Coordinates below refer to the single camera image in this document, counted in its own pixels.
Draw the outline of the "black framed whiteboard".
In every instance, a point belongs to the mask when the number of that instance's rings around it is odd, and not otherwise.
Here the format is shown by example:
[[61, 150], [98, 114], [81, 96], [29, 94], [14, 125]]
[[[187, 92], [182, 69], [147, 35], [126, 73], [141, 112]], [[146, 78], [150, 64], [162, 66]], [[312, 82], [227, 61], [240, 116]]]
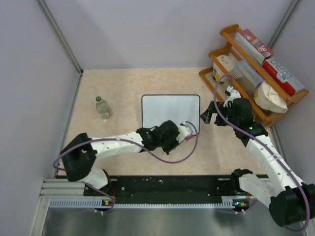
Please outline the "black framed whiteboard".
[[171, 120], [191, 122], [200, 132], [200, 96], [197, 94], [145, 94], [141, 98], [142, 126], [160, 126]]

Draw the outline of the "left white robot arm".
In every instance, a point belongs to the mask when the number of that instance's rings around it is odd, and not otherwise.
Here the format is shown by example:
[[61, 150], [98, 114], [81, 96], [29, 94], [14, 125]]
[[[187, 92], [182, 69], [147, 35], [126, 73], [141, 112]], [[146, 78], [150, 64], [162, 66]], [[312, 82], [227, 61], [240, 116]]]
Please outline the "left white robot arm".
[[104, 169], [95, 166], [95, 161], [123, 153], [141, 153], [156, 148], [169, 154], [191, 132], [185, 124], [176, 125], [168, 120], [160, 126], [139, 128], [134, 132], [108, 138], [92, 138], [87, 133], [77, 135], [61, 151], [61, 160], [70, 182], [85, 181], [101, 194], [111, 191], [112, 184]]

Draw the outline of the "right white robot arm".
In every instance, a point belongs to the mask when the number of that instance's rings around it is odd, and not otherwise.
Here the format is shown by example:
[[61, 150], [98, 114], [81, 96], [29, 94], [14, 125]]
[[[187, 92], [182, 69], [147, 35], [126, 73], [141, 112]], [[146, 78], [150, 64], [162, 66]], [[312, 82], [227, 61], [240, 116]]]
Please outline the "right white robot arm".
[[266, 129], [253, 120], [250, 102], [235, 98], [225, 106], [214, 100], [200, 117], [209, 124], [212, 114], [217, 114], [217, 126], [233, 128], [236, 137], [258, 159], [272, 183], [266, 184], [249, 170], [235, 170], [230, 190], [237, 195], [250, 193], [269, 209], [278, 226], [288, 228], [294, 223], [304, 223], [299, 232], [305, 231], [315, 216], [315, 186], [306, 184], [277, 152]]

